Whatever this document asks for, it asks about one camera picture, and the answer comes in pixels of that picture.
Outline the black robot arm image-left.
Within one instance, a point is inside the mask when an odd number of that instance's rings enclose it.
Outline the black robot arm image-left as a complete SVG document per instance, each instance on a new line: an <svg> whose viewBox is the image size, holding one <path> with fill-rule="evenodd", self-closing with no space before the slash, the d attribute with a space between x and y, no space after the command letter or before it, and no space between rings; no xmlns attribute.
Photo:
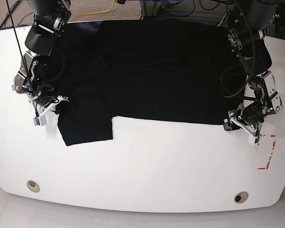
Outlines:
<svg viewBox="0 0 285 228"><path fill-rule="evenodd" d="M55 92L53 83L63 74L66 59L61 55L61 68L53 77L47 77L46 57L50 56L58 38L64 32L65 25L71 17L69 0L30 0L33 10L33 24L26 37L28 50L21 54L21 65L13 79L12 89L17 94L26 94L33 105L35 126L44 126L46 113L56 111L62 101L68 97Z"/></svg>

